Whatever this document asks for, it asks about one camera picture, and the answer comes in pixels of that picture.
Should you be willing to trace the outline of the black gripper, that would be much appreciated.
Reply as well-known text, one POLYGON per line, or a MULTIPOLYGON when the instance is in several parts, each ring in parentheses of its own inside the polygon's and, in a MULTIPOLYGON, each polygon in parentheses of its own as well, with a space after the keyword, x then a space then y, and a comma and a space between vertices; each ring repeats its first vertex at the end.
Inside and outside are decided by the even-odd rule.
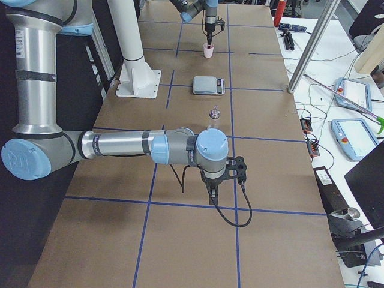
POLYGON ((244 158, 241 156, 227 157, 223 165, 223 168, 217 172, 208 172, 204 168, 200 168, 201 178, 206 185, 210 197, 218 197, 218 187, 226 180, 235 179, 242 189, 245 189, 247 165, 244 158))
POLYGON ((204 22, 204 31, 207 35, 207 48, 210 49, 212 45, 212 35, 214 35, 214 31, 216 26, 220 27, 220 30, 223 31, 225 29, 225 21, 218 16, 205 16, 204 22))

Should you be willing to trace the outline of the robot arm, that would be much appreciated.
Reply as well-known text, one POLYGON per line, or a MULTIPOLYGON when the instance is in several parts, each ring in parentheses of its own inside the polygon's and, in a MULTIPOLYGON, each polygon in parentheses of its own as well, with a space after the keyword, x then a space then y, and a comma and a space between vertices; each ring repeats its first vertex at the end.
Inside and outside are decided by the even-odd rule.
POLYGON ((200 170, 210 201, 219 185, 246 182, 242 157, 230 157, 226 135, 208 128, 117 133, 65 131, 56 121, 56 36, 88 36, 93 32, 91 1, 5 1, 15 28, 19 121, 14 138, 1 150, 6 169, 31 181, 75 162, 95 157, 150 156, 164 165, 182 164, 200 170))
POLYGON ((187 1, 170 0, 175 8, 180 12, 180 17, 184 23, 189 23, 201 11, 205 11, 204 31, 207 39, 207 47, 213 48, 212 39, 215 36, 216 26, 220 26, 221 31, 225 28, 225 21, 217 16, 217 0, 196 0, 189 4, 187 1))

